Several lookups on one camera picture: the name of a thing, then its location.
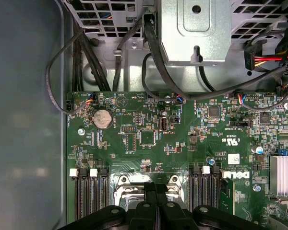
white label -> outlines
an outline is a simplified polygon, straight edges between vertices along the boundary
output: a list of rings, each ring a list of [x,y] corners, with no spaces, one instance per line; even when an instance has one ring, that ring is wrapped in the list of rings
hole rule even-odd
[[[241,179],[241,178],[245,178],[245,179],[249,179],[250,178],[250,172],[246,171],[246,172],[231,172],[231,171],[223,171],[222,172],[222,177],[223,178],[233,178],[233,179]]]
[[[240,164],[240,154],[228,154],[228,164]]]

cpu heatsink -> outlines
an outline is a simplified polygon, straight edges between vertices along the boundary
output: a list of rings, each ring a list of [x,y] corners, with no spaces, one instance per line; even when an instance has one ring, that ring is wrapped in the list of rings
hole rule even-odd
[[[288,156],[270,158],[270,188],[277,196],[288,196]]]

screw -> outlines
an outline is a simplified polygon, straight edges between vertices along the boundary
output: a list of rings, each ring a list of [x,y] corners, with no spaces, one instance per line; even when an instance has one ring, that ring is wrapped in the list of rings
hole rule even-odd
[[[165,99],[170,99],[171,96],[167,95],[167,96],[165,96],[164,98],[165,98]]]
[[[80,136],[83,136],[83,135],[85,134],[85,129],[84,129],[84,128],[79,128],[79,129],[78,129],[78,134],[79,134]]]
[[[200,211],[206,213],[206,212],[208,212],[208,209],[206,207],[201,207]]]
[[[167,206],[168,207],[174,207],[175,205],[174,205],[174,203],[169,202],[169,203],[167,203]]]
[[[261,191],[260,185],[255,184],[255,185],[253,186],[253,190],[254,190],[255,192],[260,192],[260,191]]]
[[[132,45],[131,45],[131,47],[132,47],[133,49],[136,49],[137,46],[138,46],[138,43],[137,43],[137,42],[133,42]]]

black cable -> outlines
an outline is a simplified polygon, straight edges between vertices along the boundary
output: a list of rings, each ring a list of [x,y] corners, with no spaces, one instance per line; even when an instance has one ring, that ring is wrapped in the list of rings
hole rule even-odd
[[[285,94],[285,96],[283,97],[283,99],[280,100],[278,103],[275,103],[274,105],[271,105],[271,106],[268,106],[268,107],[265,107],[265,108],[253,108],[253,107],[250,107],[250,106],[245,105],[245,104],[242,104],[242,107],[247,108],[247,109],[251,109],[251,110],[254,110],[254,111],[258,111],[258,112],[259,112],[259,111],[265,111],[265,110],[269,110],[269,109],[274,109],[274,108],[276,108],[277,106],[282,105],[283,102],[284,102],[285,100],[287,100],[287,99],[288,99],[288,93]]]
[[[135,35],[136,32],[142,27],[142,19],[138,20],[138,22],[127,32],[127,34],[122,38],[119,45],[117,46],[118,50],[122,50],[124,44],[132,38],[133,35]],[[115,57],[115,75],[113,79],[113,86],[112,90],[116,92],[119,87],[119,81],[120,81],[120,71],[121,71],[121,61],[122,57],[116,56]]]
[[[97,69],[97,71],[99,73],[100,79],[101,79],[101,81],[102,81],[102,83],[103,83],[103,85],[105,87],[105,90],[110,92],[111,88],[110,88],[109,83],[107,81],[106,75],[105,75],[105,73],[104,73],[104,71],[103,71],[103,69],[101,67],[101,64],[100,64],[96,54],[94,53],[94,51],[93,51],[93,49],[91,47],[91,44],[90,44],[87,36],[85,34],[83,34],[82,37],[83,37],[83,41],[85,42],[85,47],[89,47],[87,49],[87,52],[91,56],[91,58],[93,60],[94,66],[96,67],[96,69]]]
[[[82,36],[80,36],[79,39],[80,39],[80,44],[81,44],[82,50],[84,52],[84,55],[86,56],[86,59],[87,59],[88,64],[91,68],[92,74],[94,75],[94,78],[96,80],[96,84],[99,87],[99,90],[100,91],[106,91],[106,89],[105,89],[105,87],[104,87],[104,85],[100,79],[100,75],[99,75],[99,73],[98,73],[98,71],[94,65],[93,59],[88,52],[90,46],[87,43],[85,43],[85,41],[84,41],[85,39]]]
[[[205,84],[205,86],[207,86],[207,88],[211,91],[214,92],[216,91],[215,88],[213,88],[213,86],[210,84],[210,82],[207,79],[206,73],[205,73],[205,69],[203,66],[199,66],[198,70],[200,72],[200,76],[202,78],[203,83]]]
[[[83,67],[83,60],[82,60],[82,52],[81,52],[81,45],[80,42],[78,41],[78,39],[76,40],[76,44],[77,44],[77,76],[79,78],[79,87],[81,92],[84,91],[84,87],[83,87],[83,76],[82,76],[82,67]]]
[[[145,92],[151,96],[152,98],[154,99],[157,99],[157,100],[160,100],[160,101],[165,101],[165,102],[173,102],[173,101],[177,101],[177,98],[161,98],[157,95],[154,95],[150,90],[149,88],[147,87],[146,85],[146,82],[145,82],[145,78],[146,78],[146,62],[147,62],[147,59],[151,56],[151,54],[147,54],[144,59],[143,59],[143,63],[142,63],[142,86],[145,90]]]
[[[167,69],[166,69],[166,67],[164,65],[163,58],[162,58],[162,55],[161,55],[161,52],[160,52],[160,47],[159,47],[155,32],[153,30],[153,26],[152,26],[150,21],[145,21],[145,23],[144,23],[144,32],[145,32],[145,36],[146,36],[146,39],[147,39],[148,44],[149,44],[150,51],[152,53],[153,60],[154,60],[154,62],[156,64],[156,67],[157,67],[159,73],[161,74],[161,77],[162,77],[163,81],[167,84],[167,86],[173,92],[177,93],[178,95],[181,95],[182,98],[185,98],[187,100],[209,99],[209,98],[212,98],[212,97],[218,97],[218,96],[221,96],[221,95],[224,95],[224,94],[227,94],[227,93],[231,93],[231,92],[239,90],[241,88],[247,88],[247,87],[249,87],[249,86],[251,86],[251,85],[253,85],[255,83],[258,83],[258,82],[270,77],[273,74],[282,72],[285,69],[285,67],[279,67],[279,68],[273,69],[273,70],[271,70],[271,71],[269,71],[269,72],[267,72],[267,73],[265,73],[265,74],[263,74],[263,75],[261,75],[261,76],[259,76],[257,78],[254,78],[254,79],[249,80],[249,81],[247,81],[245,83],[242,83],[242,84],[239,84],[239,85],[235,85],[235,86],[223,89],[223,90],[209,92],[209,93],[204,93],[204,94],[198,94],[198,95],[189,95],[189,94],[184,93],[175,84],[175,82],[173,81],[173,79],[169,75],[169,73],[168,73],[168,71],[167,71]]]
[[[68,115],[73,115],[76,114],[78,112],[80,112],[86,105],[86,103],[83,103],[82,105],[80,105],[76,110],[74,111],[66,111],[64,109],[62,109],[56,99],[54,98],[52,89],[51,89],[51,85],[50,85],[50,70],[51,70],[51,66],[53,65],[54,61],[65,51],[67,50],[72,44],[73,42],[83,33],[84,29],[80,29],[79,31],[77,31],[77,33],[75,33],[75,35],[62,47],[62,49],[50,60],[50,62],[47,64],[46,66],[46,73],[45,73],[45,80],[46,80],[46,88],[47,88],[47,92],[48,95],[51,99],[51,102],[53,103],[53,105],[62,113],[64,114],[68,114]]]

gray metal side panel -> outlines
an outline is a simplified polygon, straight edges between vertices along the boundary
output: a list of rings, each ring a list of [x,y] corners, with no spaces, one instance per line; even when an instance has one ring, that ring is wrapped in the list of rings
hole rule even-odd
[[[0,230],[65,223],[65,122],[44,83],[46,63],[64,42],[63,22],[53,0],[0,0]],[[52,71],[61,102],[68,63],[58,60]]]

